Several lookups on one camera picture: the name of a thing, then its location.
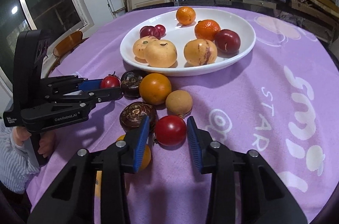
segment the white bowl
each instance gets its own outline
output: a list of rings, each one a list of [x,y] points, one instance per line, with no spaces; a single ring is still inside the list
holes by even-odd
[[[175,17],[177,11],[152,17],[135,26],[127,33],[120,44],[120,54],[123,60],[129,65],[145,70],[146,72],[161,73],[166,76],[174,77],[187,77],[212,73],[226,68],[245,57],[253,49],[256,40],[254,29],[240,16],[213,8],[195,8],[194,10],[197,17],[195,22],[188,26],[182,26],[177,22]],[[218,57],[213,64],[192,67],[186,62],[184,47],[187,42],[196,39],[194,27],[196,22],[204,19],[215,20],[218,22],[221,29],[229,29],[236,32],[240,36],[241,45],[239,53],[235,56],[230,57],[223,54],[221,51],[218,51]],[[142,63],[141,60],[138,61],[132,50],[133,44],[140,38],[140,29],[147,25],[155,26],[157,24],[162,24],[166,27],[166,35],[161,39],[173,42],[177,48],[177,63],[170,68],[150,67],[147,63]]]

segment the person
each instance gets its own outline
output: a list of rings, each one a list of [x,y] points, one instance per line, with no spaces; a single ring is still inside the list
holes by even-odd
[[[21,223],[20,219],[26,223],[30,213],[25,186],[30,177],[40,171],[25,151],[24,141],[30,136],[26,128],[5,127],[0,120],[0,215],[5,223]],[[50,156],[54,151],[55,132],[43,133],[39,144],[38,153],[45,158]]]

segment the human hand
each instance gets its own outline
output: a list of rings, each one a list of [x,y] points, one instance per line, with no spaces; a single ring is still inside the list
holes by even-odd
[[[32,135],[23,126],[14,127],[12,133],[14,142],[20,147],[23,145],[23,141],[28,140],[28,138]]]
[[[40,148],[38,149],[38,153],[42,154],[44,158],[51,156],[54,151],[55,145],[55,132],[47,131],[45,132],[39,141]]]

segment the purple tablecloth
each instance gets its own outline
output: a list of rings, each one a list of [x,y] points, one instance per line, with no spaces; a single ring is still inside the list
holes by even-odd
[[[53,72],[103,78],[126,69],[119,53],[126,33],[140,22],[175,8],[132,12],[99,29]],[[230,149],[257,149],[289,187],[310,222],[339,181],[339,75],[321,43],[309,32],[258,13],[221,10],[248,20],[257,35],[253,51],[234,65],[196,77],[170,78],[173,89],[193,97],[198,127]],[[124,134],[119,114],[125,98],[98,104],[87,122],[59,129],[49,163],[28,185],[33,206],[80,148],[105,149]],[[166,110],[158,111],[159,117]],[[192,166],[187,141],[176,150],[152,147],[145,170],[126,176],[135,224],[203,224],[210,176]],[[95,209],[95,223],[99,208]]]

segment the metal bolt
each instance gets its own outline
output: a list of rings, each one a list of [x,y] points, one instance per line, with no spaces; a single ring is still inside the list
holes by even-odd
[[[251,157],[258,157],[259,153],[258,153],[256,150],[251,149],[251,150],[249,151],[249,155],[250,155]]]
[[[115,145],[117,147],[124,147],[126,145],[126,142],[123,141],[123,140],[120,140],[120,141],[116,142]]]
[[[219,148],[221,146],[221,144],[217,141],[213,141],[213,142],[210,143],[210,146],[212,148]]]
[[[86,154],[87,154],[87,150],[86,149],[84,149],[84,148],[82,148],[82,149],[79,149],[78,150],[78,152],[77,152],[77,154],[79,155],[79,156],[85,156]]]

